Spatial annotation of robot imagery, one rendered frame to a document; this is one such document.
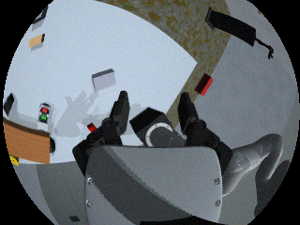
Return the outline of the red toy brick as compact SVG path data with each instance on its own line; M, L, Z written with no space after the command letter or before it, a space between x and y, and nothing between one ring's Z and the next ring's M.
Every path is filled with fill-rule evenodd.
M91 132L94 131L95 129L97 129L97 128L94 126L93 123L87 125L87 128L88 128Z

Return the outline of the wooden dolly with black caster wheels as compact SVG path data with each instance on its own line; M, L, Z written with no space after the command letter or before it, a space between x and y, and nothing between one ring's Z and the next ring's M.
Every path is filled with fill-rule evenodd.
M53 158L55 151L55 142L50 137L50 132L46 132L51 112L50 105L40 103L37 129L32 129L8 120L13 102L14 97L11 93L6 98L5 106L3 105L3 126L8 153L18 158L50 164L50 158Z

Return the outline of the yellow cylinder with center hole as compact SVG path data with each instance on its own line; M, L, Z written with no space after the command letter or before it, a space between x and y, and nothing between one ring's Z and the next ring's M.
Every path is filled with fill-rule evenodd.
M19 165L19 158L18 157L12 156L11 154L9 154L9 157L10 157L10 160L13 164Z

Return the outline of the tan wooden bar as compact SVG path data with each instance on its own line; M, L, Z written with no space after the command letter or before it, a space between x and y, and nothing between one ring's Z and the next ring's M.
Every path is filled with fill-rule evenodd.
M34 45L37 45L41 42L44 42L44 37L45 37L45 34L41 34L39 36L36 36L36 37L33 37L33 38L30 38L29 39L29 46L28 48L34 46Z

